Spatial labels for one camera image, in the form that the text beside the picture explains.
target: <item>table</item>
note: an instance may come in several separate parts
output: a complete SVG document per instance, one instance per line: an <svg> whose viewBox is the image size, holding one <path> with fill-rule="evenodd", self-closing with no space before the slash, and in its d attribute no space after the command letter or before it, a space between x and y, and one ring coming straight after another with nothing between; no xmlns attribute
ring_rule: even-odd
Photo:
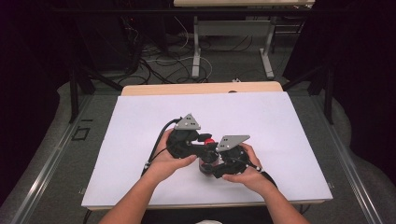
<svg viewBox="0 0 396 224"><path fill-rule="evenodd" d="M175 0L176 7L280 7L313 5L315 0ZM260 49L264 72L268 79L275 78L268 52L271 46L276 17L269 21L199 21L194 17L194 58L191 77L199 76L201 49L200 35L256 35L266 36L264 48Z"/></svg>
<svg viewBox="0 0 396 224"><path fill-rule="evenodd" d="M199 133L212 133L214 139L249 134L247 143L291 203L332 199L288 94L277 82L238 82L125 87L82 206L111 208L140 177L163 125L188 113L201 124ZM241 185L201 174L195 163L163 181L148 208L264 204Z"/></svg>

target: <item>cable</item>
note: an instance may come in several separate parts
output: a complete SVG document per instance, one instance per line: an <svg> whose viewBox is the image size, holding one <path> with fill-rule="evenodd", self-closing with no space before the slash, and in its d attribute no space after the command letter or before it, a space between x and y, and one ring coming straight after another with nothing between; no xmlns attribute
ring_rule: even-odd
<svg viewBox="0 0 396 224"><path fill-rule="evenodd" d="M191 52L193 51L194 47L193 47L193 44L190 39L189 39L189 42L185 42L184 38L182 38L181 36L178 36L178 35L168 35L168 37L175 37L178 39L178 41L176 41L176 42L168 42L168 47L169 47L168 51L169 52L177 53L179 56L191 55ZM177 51L172 51L172 46L178 46ZM186 51L181 53L180 52L181 49L186 49Z"/></svg>
<svg viewBox="0 0 396 224"><path fill-rule="evenodd" d="M187 58L176 59L176 61L184 61L184 60L193 59L193 58L194 58L194 57L191 56L191 57L187 57ZM203 57L199 57L199 58L205 60L205 61L207 62L207 64L209 65L209 67L210 67L210 72L209 72L209 74L207 75L207 77L205 78L205 79L209 79L210 76L212 75L212 71L213 71L212 64L211 64L211 63L209 62L209 60L206 59L206 58L203 58ZM173 62L174 60L149 60L149 61L146 61L146 62L147 62L147 63L152 63L152 62L156 62L156 61L158 61L158 62Z"/></svg>
<svg viewBox="0 0 396 224"><path fill-rule="evenodd" d="M244 51L244 50L248 49L248 48L251 46L251 44L252 44L252 42L253 42L253 36L250 37L250 42L248 43L247 47L245 47L244 49L236 49L236 48L238 48L239 46L241 46L242 43L244 43L246 39L248 39L248 35L245 36L245 38L244 38L239 44L237 44L235 47L233 47L233 48L231 48L231 49L209 49L209 48L205 49L205 48L202 48L201 46L200 46L200 48L201 48L203 51L207 51L207 52L231 52L231 51L233 51L233 52L241 52L241 51Z"/></svg>
<svg viewBox="0 0 396 224"><path fill-rule="evenodd" d="M177 20L178 23L180 24L180 26L184 29L184 34L186 36L186 43L180 47L181 49L183 49L189 43L189 32L187 31L186 27L184 27L184 25L181 23L181 21L177 17L175 17L175 20Z"/></svg>
<svg viewBox="0 0 396 224"><path fill-rule="evenodd" d="M268 71L266 73L273 73L273 72L277 71L282 66L285 59L286 59L286 47L283 47L283 56L282 56L282 60L280 61L279 65L276 67L276 69L272 69L271 71Z"/></svg>
<svg viewBox="0 0 396 224"><path fill-rule="evenodd" d="M158 50L158 48L155 47L155 46L146 45L145 48L143 49L142 53L145 53L145 54L142 55L142 57L151 57L151 56L154 56L154 55L161 54L161 51Z"/></svg>
<svg viewBox="0 0 396 224"><path fill-rule="evenodd" d="M174 84L172 81L166 79L165 77L162 77L158 72L154 71L151 66L146 62L144 59L140 59L142 65L144 65L152 75L154 75L156 78L158 78L160 81L163 82L163 84Z"/></svg>
<svg viewBox="0 0 396 224"><path fill-rule="evenodd" d="M128 79L128 78L132 78L132 77L138 77L138 78L141 78L141 79L144 80L142 83L138 83L138 84L136 84L136 85L148 85L148 84L149 84L149 79L148 79L148 78L143 78L143 77L140 77L140 76L128 76L128 77L124 77L124 78L120 79L117 83L120 85L122 81L124 81L124 80L126 80L126 79Z"/></svg>
<svg viewBox="0 0 396 224"><path fill-rule="evenodd" d="M305 209L303 209L304 206L302 204L300 204L300 214L303 215L304 213L306 213L306 211L308 211L310 207L311 207L311 204L309 204Z"/></svg>
<svg viewBox="0 0 396 224"><path fill-rule="evenodd" d="M171 60L169 60L169 61L167 61L167 60L161 60L160 57L162 57L162 56L164 56L164 55L160 55L160 56L158 56L158 57L154 60L154 62L155 62L156 64L158 64L159 66L172 66L172 65L181 63L181 62L180 62L180 55L178 55L178 54L175 53L175 52L170 52L170 53L172 53L172 54L175 55L175 57L173 57L173 56L170 55L170 54L166 55L166 57L171 58Z"/></svg>
<svg viewBox="0 0 396 224"><path fill-rule="evenodd" d="M185 83L185 82L187 82L188 80L192 80L192 81L195 82L195 83L202 83L201 80L207 79L207 72L206 72L206 70L205 70L201 65L199 65L199 67L200 67L201 69L203 69L204 72L205 72L205 77L204 77L204 78L196 80L196 78L192 78L191 75L190 75L190 73L189 73L187 77L179 77L179 78L177 79L177 83Z"/></svg>
<svg viewBox="0 0 396 224"><path fill-rule="evenodd" d="M82 221L82 224L87 224L88 218L90 217L91 213L92 213L92 211L90 209L87 209L87 212L85 213L84 220Z"/></svg>
<svg viewBox="0 0 396 224"><path fill-rule="evenodd" d="M255 164L253 164L251 161L242 161L242 160L239 160L239 159L237 159L237 158L226 158L226 159L232 160L232 161L239 161L239 162L244 163L245 165L248 165L248 166L253 167L253 168L256 169L258 172L261 172L261 171L262 171L262 168L261 168L261 167L259 167L259 166L255 165Z"/></svg>
<svg viewBox="0 0 396 224"><path fill-rule="evenodd" d="M158 137L157 137L157 141L156 141L155 144L154 144L154 148L151 150L151 153L150 153L150 155L149 155L149 157L148 157L148 161L146 162L145 167L143 168L142 175L147 171L147 169L149 168L149 165L151 164L151 162L152 162L160 153L162 153L164 150L167 149L167 147L164 148L164 149L162 149L154 158L152 158L152 157L154 156L155 151L157 150L158 144L160 144L160 140L161 140L161 138L163 137L163 133L165 132L165 130L166 130L166 129L169 127L169 125L171 125L172 123L178 123L178 122L181 121L181 120L182 120L182 118L180 118L180 119L172 119L171 121L167 122L167 123L165 124L165 126L163 126L163 129L161 130L160 134L159 134Z"/></svg>
<svg viewBox="0 0 396 224"><path fill-rule="evenodd" d="M184 64L183 64L183 67L178 68L176 71L174 71L173 73L169 74L166 78L171 77L171 76L174 75L176 72L178 72L178 71L180 71L180 70L182 70L182 69L186 69L186 70L187 70L188 76L187 76L187 77L180 77L180 78L178 78L178 79L177 79L177 83L183 83L183 82L185 82L185 81L179 81L179 80L182 79L182 78L186 78L187 80L190 79L190 72L188 71L187 67L186 67Z"/></svg>
<svg viewBox="0 0 396 224"><path fill-rule="evenodd" d="M127 71L127 75L131 75L133 73L136 72L137 67L139 65L139 60L140 57L142 55L142 51L143 51L143 42L144 42L145 38L141 35L138 35L133 43L133 48L132 48L132 62L131 62L131 66Z"/></svg>

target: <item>black cable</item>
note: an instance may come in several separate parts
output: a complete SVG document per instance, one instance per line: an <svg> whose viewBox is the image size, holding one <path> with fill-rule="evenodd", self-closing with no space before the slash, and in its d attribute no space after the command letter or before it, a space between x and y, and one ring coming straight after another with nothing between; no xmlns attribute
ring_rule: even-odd
<svg viewBox="0 0 396 224"><path fill-rule="evenodd" d="M300 214L303 215L304 213L306 213L306 211L308 211L310 207L311 207L311 204L309 204L305 209L303 209L304 206L302 204L300 204Z"/></svg>
<svg viewBox="0 0 396 224"><path fill-rule="evenodd" d="M197 83L208 83L209 82L209 79L207 78L207 75L206 75L206 70L204 69L204 71L205 71L205 77L201 78L201 79L198 79L196 81Z"/></svg>
<svg viewBox="0 0 396 224"><path fill-rule="evenodd" d="M156 141L155 144L154 144L154 148L151 150L151 153L149 154L148 161L147 161L147 164L145 164L145 167L143 168L142 175L143 175L143 174L147 171L147 169L148 169L148 167L146 167L146 165L149 165L149 163L152 162L152 160L154 160L155 157L157 157L161 152L163 152L164 150L167 149L167 147L164 148L163 150L161 150L160 153L157 154L157 156L154 157L154 159L152 159L152 157L154 156L155 151L157 150L157 146L158 146L158 144L160 144L160 140L161 140L161 138L163 137L163 133L166 131L166 129L169 127L169 125L171 125L172 123L178 123L178 122L181 121L181 120L182 120L182 118L180 118L180 119L172 119L171 121L167 122L167 123L165 124L165 126L163 126L163 129L161 130L160 134L158 135L157 141Z"/></svg>
<svg viewBox="0 0 396 224"><path fill-rule="evenodd" d="M140 65L140 68L143 70L143 63L142 62L144 61L144 59L141 59L140 61L141 62L140 62L139 65ZM147 84L149 84L149 79L151 78L151 74L152 74L151 71L148 70L148 82L147 82Z"/></svg>
<svg viewBox="0 0 396 224"><path fill-rule="evenodd" d="M136 85L144 85L144 84L145 84L145 85L148 85L148 84L149 84L149 80L148 80L147 78L143 78L143 77L140 77L140 76L128 76L128 77L125 77L125 78L120 79L117 83L120 85L122 81L124 81L124 80L126 80L126 79L128 79L128 78L132 78L132 77L137 77L137 78L141 78L141 79L144 80L143 82L138 83L138 84L136 84Z"/></svg>
<svg viewBox="0 0 396 224"><path fill-rule="evenodd" d="M253 167L253 168L256 169L258 172L261 172L261 171L262 171L262 168L261 168L261 167L259 167L259 166L255 165L255 164L253 164L251 161L242 161L242 160L239 160L239 159L237 159L237 158L224 158L224 159L232 160L232 161L239 161L239 162L244 163L245 165L248 165L248 166Z"/></svg>
<svg viewBox="0 0 396 224"><path fill-rule="evenodd" d="M190 67L190 66L191 66L191 67L193 67L193 66L199 66L202 70L204 70L204 72L205 72L205 77L202 78L202 79L206 79L206 77L207 77L207 72L206 72L206 70L205 70L201 65L188 65L188 66L186 66L186 65L184 65L184 64L183 64L183 67L178 68L176 71L174 71L174 72L172 72L171 74L169 74L166 78L169 78L169 77L173 76L176 72L180 71L180 70L183 69L183 68L187 70L187 67ZM186 75L185 77L179 77L179 78L176 80L176 82L177 82L177 83L186 83L187 81L191 80L191 81L196 82L196 83L201 83L200 80L202 80L202 79L198 79L198 80L197 80L196 78L192 78L190 72L188 72L187 75Z"/></svg>
<svg viewBox="0 0 396 224"><path fill-rule="evenodd" d="M92 213L92 211L90 209L87 209L87 212L85 213L84 220L82 221L82 224L87 224L88 218L90 217L91 213Z"/></svg>
<svg viewBox="0 0 396 224"><path fill-rule="evenodd" d="M244 47L243 49L236 49L239 46L241 46L242 43L244 43L246 39L248 39L248 35L245 36L245 38L241 42L239 42L239 44L237 44L236 46L234 46L231 49L209 49L209 48L205 49L205 48L201 48L201 46L200 46L200 48L202 49L202 51L207 51L207 52L241 52L241 51L248 49L251 46L251 44L253 42L253 36L250 37L250 42L248 43L248 45L246 47Z"/></svg>
<svg viewBox="0 0 396 224"><path fill-rule="evenodd" d="M137 67L139 65L140 58L142 56L142 51L143 51L143 42L145 40L145 37L143 35L138 35L137 41L135 41L132 44L132 62L131 62L131 67L128 69L127 75L131 75L136 72Z"/></svg>
<svg viewBox="0 0 396 224"><path fill-rule="evenodd" d="M141 63L151 72L152 75L154 75L156 78L158 78L160 81L163 82L163 84L175 84L172 81L166 79L165 77L162 77L158 72L154 71L151 66L146 62L146 60L141 59Z"/></svg>
<svg viewBox="0 0 396 224"><path fill-rule="evenodd" d="M161 57L169 57L170 60L168 60L168 59L160 59ZM158 64L159 66L164 66L164 67L166 67L166 66L172 66L172 65L176 65L176 64L180 63L179 59L180 59L180 56L179 56L177 53L175 53L175 52L169 52L169 53L166 54L166 55L163 55L163 54L162 54L162 55L159 55L159 56L154 60L154 62L155 62L156 64Z"/></svg>
<svg viewBox="0 0 396 224"><path fill-rule="evenodd" d="M189 76L190 76L190 71L189 71L189 69L186 67L186 65L184 65L184 63L181 62L180 56L179 56L177 53L175 53L175 54L177 55L177 58L168 55L168 56L172 59L171 61L161 61L161 60L159 60L159 58L160 58L161 56L159 56L159 57L157 57L157 59L155 60L155 63L158 64L159 66L165 66L165 67L166 67L166 66L176 65L176 64L178 64L178 63L181 64L182 68L179 68L179 69L177 69L175 72L173 72L173 73L171 73L170 75L168 75L168 76L166 77L166 79L168 79L168 78L169 78L170 76L172 76L174 73L176 73L177 71L179 71L180 69L183 69L183 68L186 70L187 75L188 75L188 77L189 77ZM160 64L160 62L167 62L167 63L174 62L174 63L171 63L171 64Z"/></svg>
<svg viewBox="0 0 396 224"><path fill-rule="evenodd" d="M176 37L178 39L178 41L176 41L176 42L167 42L168 46L179 46L179 43L182 43L182 42L185 43L185 40L184 40L184 38L182 36L178 36L178 35L169 35L169 36Z"/></svg>
<svg viewBox="0 0 396 224"><path fill-rule="evenodd" d="M155 46L145 47L142 52L142 57L151 57L162 54Z"/></svg>
<svg viewBox="0 0 396 224"><path fill-rule="evenodd" d="M93 69L91 69L90 67L86 66L86 65L81 65L80 67L82 70L84 70L85 72L87 72L87 75L89 76L90 79L95 79L95 80L99 80L97 77L95 77L95 73L98 73L96 71L94 71ZM128 77L129 75L119 75L119 76L112 76L112 77L106 77L109 80L114 80L114 79L118 79L118 78L123 78L123 77Z"/></svg>
<svg viewBox="0 0 396 224"><path fill-rule="evenodd" d="M180 54L180 52L177 53L179 57L182 57L185 55L190 55L190 53L194 50L194 47L193 47L191 40L189 40L189 42L187 42L187 45L183 45L179 49L186 49L186 51L184 53L181 53L181 54Z"/></svg>

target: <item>white table surface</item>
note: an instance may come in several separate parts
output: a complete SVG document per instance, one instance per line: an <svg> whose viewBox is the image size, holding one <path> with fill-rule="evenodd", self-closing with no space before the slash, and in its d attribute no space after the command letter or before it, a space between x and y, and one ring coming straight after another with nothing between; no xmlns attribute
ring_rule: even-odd
<svg viewBox="0 0 396 224"><path fill-rule="evenodd" d="M120 96L82 206L111 208L141 175L157 136L172 119L197 119L199 133L249 134L263 168L292 203L332 199L327 182L286 92ZM149 207L250 205L262 197L239 184L205 176L198 161L176 171Z"/></svg>

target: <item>black mechanical device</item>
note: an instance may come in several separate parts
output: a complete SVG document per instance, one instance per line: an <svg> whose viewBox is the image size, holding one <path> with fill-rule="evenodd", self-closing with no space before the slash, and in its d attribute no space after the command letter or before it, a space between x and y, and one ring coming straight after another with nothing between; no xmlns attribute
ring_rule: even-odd
<svg viewBox="0 0 396 224"><path fill-rule="evenodd" d="M158 152L157 155L154 155L160 139L163 136L163 132L172 123L176 125L174 130L169 134L168 140L166 141L166 148ZM200 170L206 175L213 175L215 178L220 178L225 174L236 175L245 172L245 170L251 166L276 186L274 179L262 171L261 167L253 164L246 151L239 146L239 144L250 138L249 135L224 135L221 141L217 143L211 138L212 134L198 133L197 130L200 129L201 126L192 114L168 122L163 127L152 149L142 175L161 152L168 150L174 158L178 159L196 155L200 159Z"/></svg>

